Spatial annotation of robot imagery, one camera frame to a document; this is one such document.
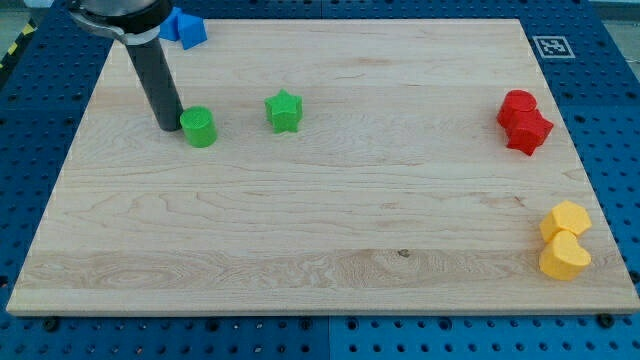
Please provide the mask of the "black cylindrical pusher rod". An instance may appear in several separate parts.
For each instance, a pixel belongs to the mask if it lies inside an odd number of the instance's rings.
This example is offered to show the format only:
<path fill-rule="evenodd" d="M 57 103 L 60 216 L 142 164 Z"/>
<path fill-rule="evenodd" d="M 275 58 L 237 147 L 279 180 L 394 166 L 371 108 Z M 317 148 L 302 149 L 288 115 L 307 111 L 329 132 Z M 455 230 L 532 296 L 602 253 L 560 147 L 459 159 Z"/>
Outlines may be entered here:
<path fill-rule="evenodd" d="M 180 130 L 183 106 L 159 39 L 127 45 L 126 50 L 159 128 L 166 132 Z"/>

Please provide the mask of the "blue block behind arm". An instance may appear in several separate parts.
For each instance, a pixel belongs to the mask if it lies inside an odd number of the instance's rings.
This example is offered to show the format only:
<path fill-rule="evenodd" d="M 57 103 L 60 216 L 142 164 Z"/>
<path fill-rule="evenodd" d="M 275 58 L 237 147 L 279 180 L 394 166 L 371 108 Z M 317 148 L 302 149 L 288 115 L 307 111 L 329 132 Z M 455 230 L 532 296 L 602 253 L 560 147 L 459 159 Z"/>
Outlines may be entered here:
<path fill-rule="evenodd" d="M 178 41 L 180 39 L 178 30 L 178 19 L 182 9 L 173 7 L 168 17 L 161 23 L 159 37 L 169 41 Z"/>

